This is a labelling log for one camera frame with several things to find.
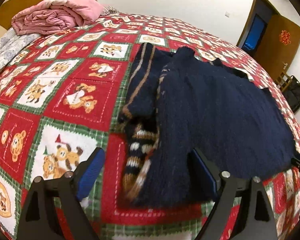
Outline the navy patterned knit sweater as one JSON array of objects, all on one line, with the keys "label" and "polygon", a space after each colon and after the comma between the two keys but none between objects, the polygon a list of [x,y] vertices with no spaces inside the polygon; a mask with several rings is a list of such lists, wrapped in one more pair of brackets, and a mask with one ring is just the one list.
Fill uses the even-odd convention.
[{"label": "navy patterned knit sweater", "polygon": [[122,178],[135,205],[170,207],[211,198],[195,148],[237,178],[268,179],[297,155],[293,133],[267,88],[189,47],[170,53],[143,43],[118,122],[128,142]]}]

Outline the black bag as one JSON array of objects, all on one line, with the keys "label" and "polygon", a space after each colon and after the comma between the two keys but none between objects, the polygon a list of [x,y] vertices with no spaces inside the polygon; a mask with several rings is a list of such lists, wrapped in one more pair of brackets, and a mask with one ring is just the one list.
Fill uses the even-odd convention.
[{"label": "black bag", "polygon": [[286,101],[288,102],[293,113],[300,108],[300,82],[295,76],[290,77],[291,81],[287,88],[282,92]]}]

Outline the wooden chair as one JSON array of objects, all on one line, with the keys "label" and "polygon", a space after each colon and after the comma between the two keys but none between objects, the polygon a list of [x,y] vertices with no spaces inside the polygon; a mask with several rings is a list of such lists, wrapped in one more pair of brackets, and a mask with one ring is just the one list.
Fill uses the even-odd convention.
[{"label": "wooden chair", "polygon": [[291,77],[286,73],[286,72],[282,72],[278,78],[274,81],[275,85],[277,86],[277,88],[283,92],[285,91],[288,86],[290,85],[292,79]]}]

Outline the brown wooden door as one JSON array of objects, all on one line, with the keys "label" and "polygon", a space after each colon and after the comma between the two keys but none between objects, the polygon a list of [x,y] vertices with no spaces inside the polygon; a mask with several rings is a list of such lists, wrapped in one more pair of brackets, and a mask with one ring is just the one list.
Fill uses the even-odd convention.
[{"label": "brown wooden door", "polygon": [[[282,30],[290,32],[291,44],[279,41]],[[291,65],[300,45],[300,26],[282,16],[268,0],[253,0],[237,46],[248,53],[276,80]]]}]

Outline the red door decoration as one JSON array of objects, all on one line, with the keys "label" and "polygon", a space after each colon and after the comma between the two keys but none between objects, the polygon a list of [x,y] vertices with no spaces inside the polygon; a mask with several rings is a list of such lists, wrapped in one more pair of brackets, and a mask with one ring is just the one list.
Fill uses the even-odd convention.
[{"label": "red door decoration", "polygon": [[279,35],[279,41],[283,43],[285,46],[291,44],[290,41],[290,32],[286,30],[282,30],[280,35]]}]

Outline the red teddy bear bedspread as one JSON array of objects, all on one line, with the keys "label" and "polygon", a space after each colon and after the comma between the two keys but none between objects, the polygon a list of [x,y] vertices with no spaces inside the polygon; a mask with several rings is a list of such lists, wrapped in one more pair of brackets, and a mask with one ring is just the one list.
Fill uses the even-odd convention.
[{"label": "red teddy bear bedspread", "polygon": [[106,163],[83,210],[101,239],[194,239],[213,204],[180,210],[130,209],[121,203],[125,162],[117,116],[130,66],[140,44],[175,51],[191,47],[197,59],[221,59],[268,87],[293,131],[300,125],[266,73],[247,53],[173,18],[112,14],[26,46],[0,73],[0,231],[17,236],[21,207],[33,179],[58,178],[91,152],[106,150]]}]

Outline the grey floral pillow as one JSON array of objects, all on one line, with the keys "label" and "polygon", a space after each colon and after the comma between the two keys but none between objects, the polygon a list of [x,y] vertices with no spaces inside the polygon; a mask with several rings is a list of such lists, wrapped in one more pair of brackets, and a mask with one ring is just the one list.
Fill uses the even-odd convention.
[{"label": "grey floral pillow", "polygon": [[26,46],[41,37],[40,34],[18,35],[11,27],[0,38],[0,73]]}]

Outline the pink folded quilt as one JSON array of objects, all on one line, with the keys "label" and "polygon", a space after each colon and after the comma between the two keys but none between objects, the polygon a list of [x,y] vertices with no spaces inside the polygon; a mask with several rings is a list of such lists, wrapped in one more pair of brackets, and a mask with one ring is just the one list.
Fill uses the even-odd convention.
[{"label": "pink folded quilt", "polygon": [[94,23],[104,7],[96,0],[42,0],[12,17],[18,35],[59,31]]}]

